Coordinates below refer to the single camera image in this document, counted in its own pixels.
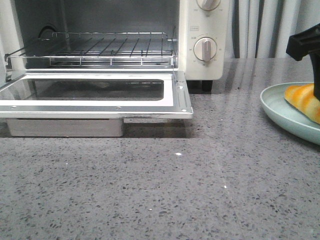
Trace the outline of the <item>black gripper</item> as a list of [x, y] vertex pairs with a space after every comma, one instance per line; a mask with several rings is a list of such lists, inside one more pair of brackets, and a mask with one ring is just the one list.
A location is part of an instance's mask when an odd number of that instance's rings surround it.
[[286, 53], [296, 61], [309, 55], [312, 63], [314, 90], [313, 95], [320, 99], [320, 24], [291, 35], [288, 39]]

